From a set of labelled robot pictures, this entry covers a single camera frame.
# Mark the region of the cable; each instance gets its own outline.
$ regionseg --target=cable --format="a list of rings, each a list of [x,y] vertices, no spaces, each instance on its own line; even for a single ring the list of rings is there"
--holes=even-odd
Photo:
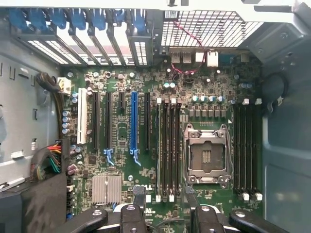
[[[158,223],[156,225],[157,228],[160,228],[161,226],[165,225],[165,224],[169,224],[169,223],[173,223],[173,222],[183,222],[185,221],[183,218],[179,218],[179,217],[172,217],[172,218],[168,218],[166,220],[163,220],[162,222]]]
[[[184,31],[187,35],[189,35],[191,38],[193,38],[194,40],[196,40],[199,45],[203,48],[203,58],[202,58],[202,62],[200,64],[200,66],[197,68],[197,69],[194,69],[194,70],[188,70],[188,71],[181,71],[179,69],[177,69],[174,64],[172,63],[172,69],[177,72],[177,73],[180,73],[180,74],[192,74],[192,73],[195,73],[197,72],[201,66],[206,62],[206,57],[207,57],[207,53],[206,53],[206,49],[204,47],[204,45],[202,44],[202,42],[196,38],[194,35],[192,35],[190,32],[188,32],[186,29],[184,29],[182,26],[180,26],[180,24],[178,24],[177,22],[174,22],[174,26],[178,27],[179,29],[181,29],[182,31]]]

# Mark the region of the metal mesh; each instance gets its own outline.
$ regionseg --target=metal mesh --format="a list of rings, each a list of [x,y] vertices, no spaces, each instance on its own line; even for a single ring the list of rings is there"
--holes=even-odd
[[[245,22],[236,12],[230,11],[182,11],[178,24],[199,39],[204,47],[237,47],[263,23]],[[172,21],[163,23],[161,45],[200,47]]]

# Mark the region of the capacitor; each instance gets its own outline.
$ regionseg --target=capacitor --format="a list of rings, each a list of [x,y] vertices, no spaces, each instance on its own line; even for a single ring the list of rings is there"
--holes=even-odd
[[[70,146],[70,150],[75,150],[76,148],[77,148],[76,145],[71,145],[71,146]]]
[[[192,101],[197,102],[199,100],[198,96],[192,96]]]
[[[216,99],[216,97],[215,97],[215,96],[210,96],[210,97],[208,98],[208,101],[209,101],[209,102],[214,102],[214,101],[215,101],[215,99]]]
[[[72,94],[71,94],[71,96],[73,97],[73,98],[78,98],[78,93],[77,92],[73,92]]]
[[[76,149],[74,149],[77,153],[80,153],[82,151],[81,147],[76,147]]]
[[[63,127],[64,129],[66,129],[66,128],[69,127],[69,125],[70,125],[69,123],[63,123],[63,124],[62,124],[62,127]]]
[[[200,96],[200,101],[204,102],[205,101],[205,96]]]
[[[82,154],[77,154],[76,159],[77,160],[81,160],[82,159]]]
[[[62,129],[62,134],[68,134],[70,132],[69,129]]]
[[[239,84],[239,87],[241,87],[241,88],[247,88],[247,83],[240,83],[240,84]]]
[[[175,88],[176,84],[175,83],[170,83],[170,88]]]
[[[166,88],[169,88],[170,87],[170,84],[169,83],[164,83],[163,84],[163,87],[166,89]]]
[[[63,117],[69,117],[71,113],[69,111],[63,111]]]
[[[225,99],[222,96],[219,96],[217,98],[217,102],[222,103]]]
[[[63,122],[69,122],[69,121],[70,121],[69,117],[67,117],[67,116],[63,117]]]

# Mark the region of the white connector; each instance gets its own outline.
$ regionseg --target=white connector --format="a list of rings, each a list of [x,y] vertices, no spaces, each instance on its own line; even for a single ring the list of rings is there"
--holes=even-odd
[[[85,88],[79,88],[78,91],[78,132],[77,132],[77,144],[86,143],[86,94]]]

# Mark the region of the wire bundle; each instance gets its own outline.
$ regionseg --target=wire bundle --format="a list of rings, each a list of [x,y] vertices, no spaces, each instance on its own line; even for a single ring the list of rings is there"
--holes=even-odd
[[[195,39],[195,40],[197,41],[197,43],[200,45],[200,47],[203,48],[203,53],[204,53],[204,55],[203,55],[202,62],[201,62],[200,66],[199,66],[197,69],[182,71],[182,70],[177,69],[177,68],[174,66],[173,63],[172,63],[172,69],[173,69],[175,72],[179,73],[179,74],[194,74],[194,73],[197,72],[197,71],[201,68],[201,66],[202,66],[203,64],[205,64],[205,62],[206,62],[206,58],[207,58],[206,49],[205,49],[204,45],[202,44],[202,42],[201,42],[198,38],[196,38],[194,35],[192,35],[190,32],[188,32],[188,31],[187,31],[186,29],[184,29],[182,26],[180,26],[180,24],[178,24],[177,22],[174,22],[174,26],[178,27],[179,29],[181,29],[182,31],[184,31],[187,35],[189,35],[191,38]]]

